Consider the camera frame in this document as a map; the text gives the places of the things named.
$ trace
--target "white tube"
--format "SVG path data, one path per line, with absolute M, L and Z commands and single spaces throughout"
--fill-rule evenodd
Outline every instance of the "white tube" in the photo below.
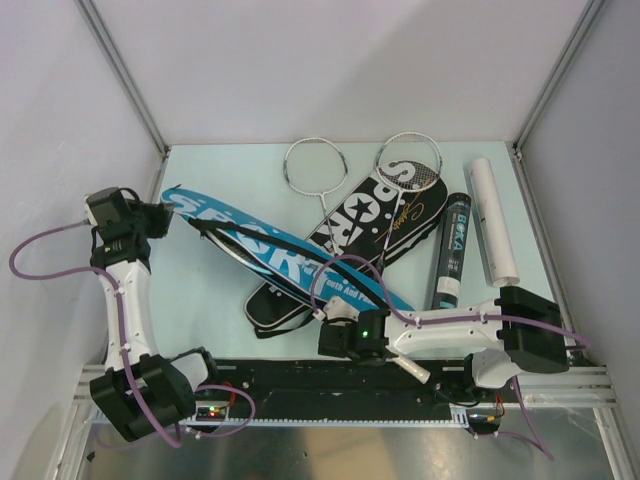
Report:
M 489 160 L 478 158 L 471 162 L 469 177 L 493 286 L 517 285 L 520 276 Z
M 429 380 L 429 377 L 431 376 L 431 372 L 429 372 L 429 370 L 422 368 L 416 362 L 408 359 L 404 355 L 398 355 L 397 357 L 392 358 L 391 361 L 413 375 L 420 383 L 427 383 L 427 380 Z

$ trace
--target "cable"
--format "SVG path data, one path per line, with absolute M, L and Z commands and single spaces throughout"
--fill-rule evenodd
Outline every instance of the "cable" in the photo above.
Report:
M 65 225 L 62 227 L 53 228 L 51 230 L 47 230 L 45 232 L 38 233 L 37 235 L 27 238 L 20 245 L 18 245 L 13 250 L 13 252 L 11 252 L 11 255 L 9 256 L 9 269 L 11 270 L 11 273 L 13 273 L 16 277 L 22 278 L 24 280 L 51 280 L 54 278 L 65 277 L 68 275 L 73 275 L 75 273 L 82 273 L 82 272 L 93 272 L 98 275 L 102 275 L 104 278 L 107 279 L 107 281 L 111 284 L 114 295 L 116 297 L 116 309 L 118 313 L 118 334 L 120 337 L 119 353 L 120 353 L 120 356 L 122 357 L 122 363 L 124 365 L 124 373 L 125 373 L 125 377 L 127 378 L 127 383 L 129 384 L 129 388 L 131 389 L 131 393 L 136 399 L 136 402 L 138 403 L 138 406 L 140 407 L 140 410 L 142 411 L 144 416 L 147 418 L 147 420 L 153 426 L 156 432 L 163 438 L 163 440 L 174 448 L 180 448 L 180 446 L 182 446 L 182 432 L 180 431 L 178 424 L 176 424 L 177 438 L 174 439 L 169 435 L 169 433 L 165 430 L 165 428 L 160 424 L 158 419 L 155 417 L 155 415 L 149 408 L 149 405 L 147 405 L 147 402 L 144 400 L 142 393 L 138 388 L 138 385 L 136 384 L 135 376 L 133 374 L 133 370 L 131 369 L 131 363 L 129 360 L 129 346 L 126 340 L 127 337 L 126 337 L 126 325 L 125 325 L 125 317 L 124 317 L 124 302 L 122 300 L 123 293 L 120 291 L 120 285 L 118 285 L 118 281 L 113 277 L 113 275 L 111 275 L 106 270 L 93 267 L 93 266 L 76 267 L 76 268 L 71 268 L 69 270 L 63 270 L 61 272 L 49 273 L 44 275 L 31 275 L 31 274 L 22 273 L 21 271 L 18 270 L 18 268 L 15 265 L 16 257 L 18 256 L 18 254 L 22 251 L 22 249 L 24 249 L 30 243 L 35 242 L 36 240 L 42 237 L 52 235 L 54 233 L 59 233 L 65 230 L 70 230 L 72 228 L 77 228 L 77 227 L 81 227 L 83 225 L 88 225 L 88 224 L 89 224 L 88 220 L 83 220 L 81 222 L 76 222 L 71 225 Z M 238 390 L 233 387 L 226 387 L 223 385 L 205 385 L 205 386 L 200 386 L 198 387 L 198 389 L 196 389 L 196 391 L 202 391 L 202 390 L 225 390 L 228 392 L 238 393 L 239 395 L 242 395 L 243 397 L 245 397 L 249 401 L 249 404 L 251 405 L 251 414 L 249 415 L 249 418 L 247 419 L 247 421 L 242 423 L 238 428 L 230 430 L 229 432 L 225 432 L 224 434 L 218 434 L 218 435 L 210 434 L 206 436 L 223 437 L 223 436 L 231 435 L 233 433 L 240 431 L 244 427 L 246 427 L 249 424 L 249 422 L 254 418 L 255 409 L 256 409 L 255 403 L 253 402 L 253 399 L 242 390 Z
M 531 418 L 531 414 L 529 413 L 529 410 L 527 410 L 527 407 L 524 406 L 524 400 L 522 399 L 522 390 L 520 390 L 520 382 L 518 381 L 518 377 L 513 377 L 512 382 L 513 382 L 513 391 L 516 393 L 516 397 L 518 398 L 518 404 L 520 404 L 520 410 L 522 410 L 522 415 L 524 415 L 524 419 L 527 422 L 527 425 L 529 425 L 529 430 L 531 430 L 531 433 L 533 433 L 533 436 L 536 438 L 536 441 L 538 442 L 538 446 L 540 450 L 542 450 L 544 454 L 547 457 L 549 457 L 549 460 L 554 461 L 555 459 L 551 454 L 551 452 L 549 451 L 549 448 L 547 448 L 547 445 L 544 443 L 544 440 L 542 440 L 542 437 L 538 432 L 538 428 L 533 422 L 533 418 Z
M 389 310 L 391 310 L 391 312 L 393 313 L 394 316 L 396 316 L 399 320 L 403 321 L 406 324 L 409 325 L 416 325 L 416 323 L 420 326 L 425 326 L 425 325 L 441 325 L 441 324 L 446 324 L 446 323 L 457 323 L 457 322 L 469 322 L 469 321 L 478 321 L 478 320 L 500 320 L 503 322 L 512 322 L 512 323 L 521 323 L 523 325 L 529 325 L 532 327 L 537 327 L 537 328 L 541 328 L 543 330 L 548 330 L 550 332 L 553 333 L 557 333 L 558 335 L 562 335 L 564 337 L 568 337 L 568 338 L 572 338 L 574 340 L 576 340 L 577 342 L 581 343 L 583 345 L 584 348 L 589 348 L 590 347 L 590 342 L 584 338 L 581 335 L 578 335 L 577 333 L 571 332 L 569 330 L 565 330 L 564 328 L 560 328 L 560 327 L 556 327 L 555 325 L 549 325 L 547 323 L 541 322 L 539 320 L 533 320 L 531 318 L 523 318 L 523 317 L 514 317 L 512 315 L 468 315 L 468 316 L 454 316 L 454 317 L 448 317 L 448 318 L 438 318 L 438 319 L 433 319 L 433 320 L 418 320 L 416 318 L 411 318 L 411 317 L 407 317 L 405 315 L 403 315 L 400 310 L 398 310 L 396 308 L 396 306 L 393 304 L 393 300 L 391 298 L 391 293 L 389 291 L 389 289 L 387 288 L 387 286 L 384 283 L 384 280 L 382 280 L 382 276 L 380 275 L 380 273 L 378 272 L 378 270 L 376 270 L 376 268 L 373 266 L 373 264 L 371 262 L 369 262 L 368 260 L 359 257 L 358 255 L 351 255 L 351 254 L 343 254 L 343 255 L 338 255 L 337 257 L 333 257 L 332 259 L 330 259 L 328 262 L 326 262 L 324 265 L 322 265 L 318 271 L 315 273 L 313 281 L 311 282 L 311 306 L 313 308 L 314 311 L 318 311 L 320 310 L 318 308 L 318 305 L 316 303 L 316 298 L 315 298 L 315 286 L 316 283 L 318 282 L 320 276 L 322 275 L 322 273 L 329 268 L 331 265 L 333 265 L 336 262 L 339 262 L 341 260 L 355 260 L 357 262 L 360 262 L 364 265 L 366 265 L 369 270 L 371 270 L 371 272 L 373 273 L 373 276 L 375 278 L 375 280 L 380 284 L 380 287 L 382 288 L 382 292 L 384 294 L 384 299 L 387 302 L 387 306 L 389 307 Z
M 506 408 L 504 408 L 504 402 L 502 401 L 502 395 L 500 392 L 496 393 L 496 414 L 495 418 L 502 418 L 507 414 Z
M 233 387 L 233 385 L 231 385 L 231 382 L 224 382 L 224 384 L 227 387 Z M 231 398 L 229 398 L 229 403 L 227 403 L 224 408 L 229 408 L 234 403 L 236 403 L 236 394 L 235 392 L 231 392 Z

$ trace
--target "black strap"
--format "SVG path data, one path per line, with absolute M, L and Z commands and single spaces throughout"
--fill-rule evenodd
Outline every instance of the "black strap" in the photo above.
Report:
M 189 224 L 197 228 L 202 234 L 204 234 L 204 232 L 210 232 L 213 235 L 218 236 L 221 234 L 220 230 L 232 230 L 232 231 L 242 233 L 243 235 L 246 235 L 249 238 L 254 238 L 256 240 L 269 243 L 276 247 L 284 248 L 285 250 L 290 250 L 306 258 L 315 260 L 320 264 L 327 263 L 326 258 L 322 257 L 321 255 L 318 255 L 317 253 L 311 250 L 308 250 L 299 245 L 295 245 L 293 243 L 287 242 L 286 240 L 283 240 L 281 238 L 273 237 L 271 235 L 256 232 L 255 230 L 251 230 L 250 228 L 242 227 L 233 222 L 220 222 L 218 220 L 200 220 L 197 218 L 190 218 Z M 376 307 L 388 308 L 387 302 L 385 302 L 384 299 L 376 295 L 369 287 L 367 287 L 360 280 L 358 280 L 355 277 L 355 275 L 353 275 L 351 272 L 343 268 L 339 262 L 334 263 L 331 269 L 338 272 L 340 275 L 342 275 L 343 278 L 346 278 L 347 280 L 349 280 L 349 282 L 351 282 L 352 285 L 354 285 L 358 290 L 360 290 L 360 292 L 366 295 L 367 298 Z
M 260 330 L 260 328 L 254 325 L 253 330 L 256 333 L 256 337 L 258 337 L 261 340 L 265 338 L 273 338 L 280 335 L 284 335 L 285 333 L 293 332 L 294 330 L 298 330 L 299 328 L 306 327 L 313 321 L 314 318 L 315 317 L 313 316 L 313 312 L 310 312 L 309 315 L 307 315 L 305 319 L 302 322 L 300 322 L 300 325 L 294 328 L 287 328 L 285 330 L 266 330 L 265 331 L 265 330 Z

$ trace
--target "black shuttlecock tube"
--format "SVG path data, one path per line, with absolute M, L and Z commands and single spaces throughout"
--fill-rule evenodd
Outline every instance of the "black shuttlecock tube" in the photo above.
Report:
M 458 306 L 470 219 L 471 197 L 466 193 L 449 195 L 443 217 L 435 293 L 431 302 L 432 310 Z

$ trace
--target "wire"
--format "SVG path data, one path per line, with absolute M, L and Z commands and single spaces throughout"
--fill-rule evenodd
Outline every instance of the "wire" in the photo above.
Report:
M 231 385 L 231 382 L 224 382 L 224 384 L 225 384 L 227 387 L 232 387 L 232 388 L 233 388 L 233 385 Z M 229 403 L 227 403 L 227 404 L 226 404 L 224 407 L 222 407 L 222 408 L 229 408 L 229 407 L 231 407 L 231 405 L 233 405 L 235 402 L 236 402 L 236 392 L 231 392 L 231 398 L 229 399 Z
M 473 408 L 473 407 L 477 407 L 478 405 L 480 405 L 479 401 L 475 401 L 472 403 L 460 403 L 460 402 L 454 402 L 453 400 L 451 400 L 451 398 L 448 395 L 445 395 L 444 393 L 442 393 L 440 390 L 436 390 L 435 388 L 433 389 L 433 391 L 437 394 L 440 395 L 442 398 L 444 398 L 447 402 L 452 403 L 453 405 L 457 405 L 458 407 L 463 407 L 463 408 Z
M 502 401 L 502 395 L 500 394 L 500 392 L 496 394 L 496 400 L 496 413 L 498 411 L 498 406 L 500 406 L 500 414 L 496 415 L 496 418 L 502 418 L 507 414 L 507 409 L 504 408 L 504 402 Z
M 69 270 L 63 270 L 61 272 L 48 273 L 44 275 L 31 275 L 31 274 L 21 272 L 20 270 L 18 270 L 18 268 L 15 265 L 16 257 L 18 256 L 18 254 L 22 251 L 22 249 L 24 249 L 30 243 L 35 242 L 36 240 L 42 237 L 52 235 L 54 233 L 59 233 L 65 230 L 70 230 L 72 228 L 77 228 L 77 227 L 81 227 L 83 225 L 88 225 L 88 224 L 89 224 L 88 220 L 83 220 L 82 222 L 76 222 L 71 225 L 65 225 L 62 227 L 53 228 L 51 230 L 47 230 L 45 232 L 41 232 L 41 233 L 38 233 L 37 235 L 27 238 L 20 245 L 18 245 L 13 250 L 13 252 L 11 252 L 11 255 L 9 256 L 9 269 L 11 270 L 11 273 L 13 273 L 16 277 L 22 278 L 24 280 L 51 280 L 54 278 L 73 275 L 75 273 L 93 272 L 98 275 L 102 275 L 109 282 L 109 284 L 113 288 L 113 292 L 116 297 L 116 310 L 118 314 L 118 333 L 120 337 L 119 353 L 120 353 L 120 356 L 122 357 L 124 373 L 127 379 L 127 383 L 129 384 L 129 388 L 131 389 L 131 393 L 133 397 L 136 399 L 136 402 L 138 403 L 138 406 L 140 407 L 140 410 L 142 411 L 144 416 L 147 418 L 147 420 L 153 426 L 156 432 L 164 439 L 164 441 L 174 448 L 180 448 L 180 446 L 182 446 L 182 432 L 178 424 L 175 424 L 177 438 L 174 439 L 169 435 L 169 433 L 165 430 L 165 428 L 160 424 L 158 419 L 155 417 L 155 415 L 149 408 L 149 405 L 143 398 L 142 393 L 138 388 L 138 385 L 136 384 L 135 376 L 133 374 L 133 370 L 131 368 L 131 363 L 129 360 L 129 347 L 126 340 L 127 337 L 126 337 L 126 325 L 125 325 L 125 316 L 124 316 L 124 302 L 122 300 L 123 293 L 120 291 L 120 285 L 118 284 L 118 281 L 115 279 L 115 277 L 111 275 L 109 272 L 107 272 L 106 270 L 93 267 L 93 266 L 76 267 L 76 268 L 71 268 Z M 203 390 L 225 390 L 228 392 L 238 393 L 239 395 L 242 395 L 243 397 L 245 397 L 249 401 L 249 404 L 251 405 L 251 414 L 249 415 L 249 418 L 247 419 L 247 421 L 242 423 L 239 427 L 232 429 L 229 432 L 225 432 L 224 434 L 218 434 L 218 435 L 208 434 L 206 436 L 224 437 L 224 436 L 231 435 L 245 428 L 249 424 L 249 422 L 253 420 L 256 412 L 256 406 L 253 399 L 247 393 L 243 392 L 242 390 L 238 390 L 236 388 L 227 387 L 223 385 L 203 385 L 196 389 L 196 391 L 203 391 Z

